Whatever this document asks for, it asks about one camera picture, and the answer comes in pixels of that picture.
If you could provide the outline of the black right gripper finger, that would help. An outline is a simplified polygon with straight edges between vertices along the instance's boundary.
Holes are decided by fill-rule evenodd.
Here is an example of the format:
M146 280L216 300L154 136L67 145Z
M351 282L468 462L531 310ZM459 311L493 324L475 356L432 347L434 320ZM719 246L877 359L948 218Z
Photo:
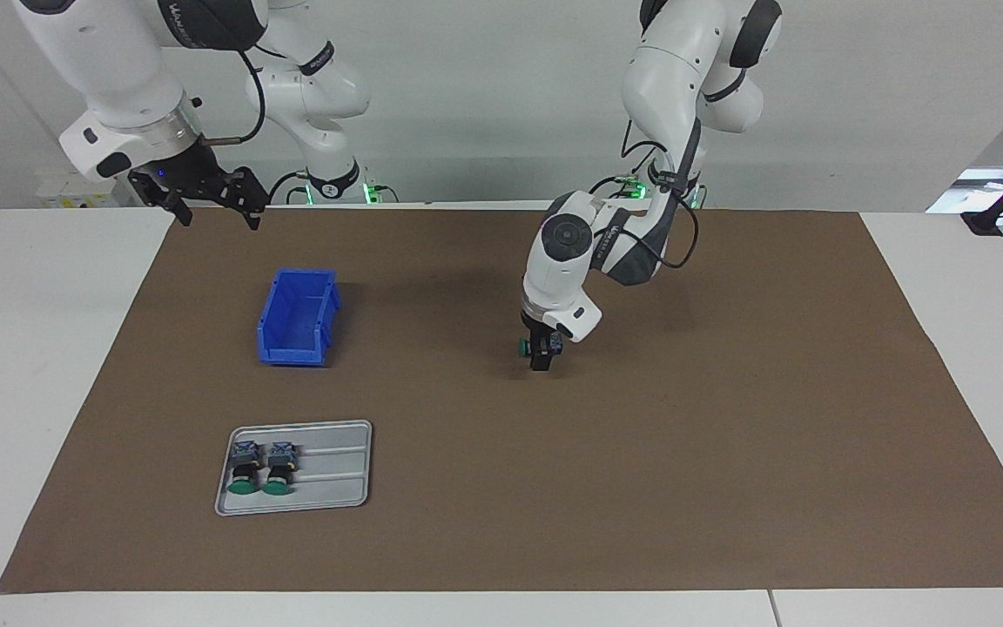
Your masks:
M258 231L270 196L251 168L241 166L223 176L220 205L238 212L248 229Z
M157 189L154 194L154 204L168 211L179 225L188 227L192 224L192 211L178 192Z

